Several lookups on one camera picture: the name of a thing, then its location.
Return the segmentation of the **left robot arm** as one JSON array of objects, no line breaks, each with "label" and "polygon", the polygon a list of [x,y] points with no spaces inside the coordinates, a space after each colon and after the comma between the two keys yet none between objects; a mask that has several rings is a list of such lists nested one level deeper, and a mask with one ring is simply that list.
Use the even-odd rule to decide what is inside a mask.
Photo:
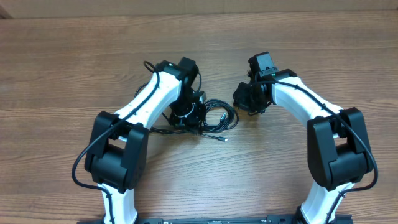
[{"label": "left robot arm", "polygon": [[98,114],[91,132],[85,170],[103,194],[105,214],[99,223],[137,223],[134,188],[146,166],[149,134],[167,107],[171,126],[202,132],[205,93],[192,87],[199,74],[195,61],[184,57],[178,64],[144,65],[151,80],[123,108]]}]

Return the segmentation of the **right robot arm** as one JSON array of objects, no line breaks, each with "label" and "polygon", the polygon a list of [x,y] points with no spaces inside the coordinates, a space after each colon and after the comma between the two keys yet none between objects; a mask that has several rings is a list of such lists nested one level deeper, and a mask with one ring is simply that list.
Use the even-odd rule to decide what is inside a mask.
[{"label": "right robot arm", "polygon": [[250,81],[238,85],[233,104],[251,116],[281,106],[307,130],[309,195],[295,214],[269,215],[268,223],[352,223],[350,215],[336,215],[341,201],[378,180],[362,112],[323,99],[292,70],[279,70],[269,52],[252,56],[248,64]]}]

